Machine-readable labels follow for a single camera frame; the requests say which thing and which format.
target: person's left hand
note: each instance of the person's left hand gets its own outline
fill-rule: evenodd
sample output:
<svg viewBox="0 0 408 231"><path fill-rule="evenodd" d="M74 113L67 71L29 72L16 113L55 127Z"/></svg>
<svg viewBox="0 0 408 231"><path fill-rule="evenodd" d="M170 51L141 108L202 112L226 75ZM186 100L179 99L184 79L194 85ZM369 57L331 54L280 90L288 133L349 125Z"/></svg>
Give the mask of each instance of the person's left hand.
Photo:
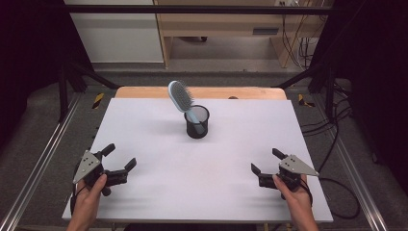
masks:
<svg viewBox="0 0 408 231"><path fill-rule="evenodd" d="M90 191L84 180L78 182L75 210L66 229L67 231L89 230L90 226L96 220L99 199L101 191L105 187L106 180L107 175L101 175Z"/></svg>

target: wooden panel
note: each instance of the wooden panel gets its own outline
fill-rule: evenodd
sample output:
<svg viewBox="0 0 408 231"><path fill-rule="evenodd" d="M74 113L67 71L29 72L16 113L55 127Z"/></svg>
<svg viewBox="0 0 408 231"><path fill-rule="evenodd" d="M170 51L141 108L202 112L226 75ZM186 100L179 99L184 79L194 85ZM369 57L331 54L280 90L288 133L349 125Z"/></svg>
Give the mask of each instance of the wooden panel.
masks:
<svg viewBox="0 0 408 231"><path fill-rule="evenodd" d="M194 98L229 98L241 99L287 99L281 89L272 88L203 88L189 87ZM122 87L117 90L116 98L168 98L167 87Z"/></svg>

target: white table surface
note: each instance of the white table surface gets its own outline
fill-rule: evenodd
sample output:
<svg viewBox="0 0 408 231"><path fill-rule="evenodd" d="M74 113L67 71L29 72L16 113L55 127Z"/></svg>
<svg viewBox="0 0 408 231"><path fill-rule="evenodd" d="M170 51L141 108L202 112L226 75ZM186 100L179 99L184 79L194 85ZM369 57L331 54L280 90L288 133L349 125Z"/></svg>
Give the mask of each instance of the white table surface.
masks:
<svg viewBox="0 0 408 231"><path fill-rule="evenodd" d="M186 133L186 122L170 99L113 98L91 152L109 143L108 170L138 164L128 183L101 196L98 219L115 222L290 221L277 190L260 188L250 164L277 173L278 148L313 166L289 100L195 99L210 111L208 135ZM330 222L317 177L308 176L317 222ZM69 203L64 219L70 219Z"/></svg>

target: yellow and black tape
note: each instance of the yellow and black tape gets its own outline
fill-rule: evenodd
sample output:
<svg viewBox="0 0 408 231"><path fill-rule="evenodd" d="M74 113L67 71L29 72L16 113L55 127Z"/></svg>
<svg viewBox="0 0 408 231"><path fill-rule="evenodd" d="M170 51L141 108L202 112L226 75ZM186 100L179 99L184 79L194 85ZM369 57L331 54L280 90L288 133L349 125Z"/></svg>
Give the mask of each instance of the yellow and black tape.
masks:
<svg viewBox="0 0 408 231"><path fill-rule="evenodd" d="M93 102L92 108L93 109L97 109L99 107L99 104L101 103L103 98L103 93L98 93L98 95L96 95L95 101Z"/></svg>
<svg viewBox="0 0 408 231"><path fill-rule="evenodd" d="M308 106L308 107L310 107L310 108L315 107L315 104L314 104L314 103L307 103L307 102L303 99L303 95L302 95L302 94L299 95L299 105L300 105L300 106Z"/></svg>

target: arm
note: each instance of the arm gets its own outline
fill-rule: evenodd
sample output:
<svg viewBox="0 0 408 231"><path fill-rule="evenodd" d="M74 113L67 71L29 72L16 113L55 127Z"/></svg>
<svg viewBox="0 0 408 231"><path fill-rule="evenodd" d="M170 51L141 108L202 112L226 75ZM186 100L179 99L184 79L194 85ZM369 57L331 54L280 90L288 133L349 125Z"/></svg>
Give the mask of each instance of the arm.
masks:
<svg viewBox="0 0 408 231"><path fill-rule="evenodd" d="M302 175L302 179L306 182L305 175ZM300 231L319 230L315 218L313 217L309 194L300 187L295 192L291 192L285 183L276 175L273 175L273 181L276 188L278 188L286 198L294 226Z"/></svg>
<svg viewBox="0 0 408 231"><path fill-rule="evenodd" d="M103 174L89 191L84 180L78 182L75 210L66 231L85 231L95 222L98 212L101 191L106 184L107 176Z"/></svg>

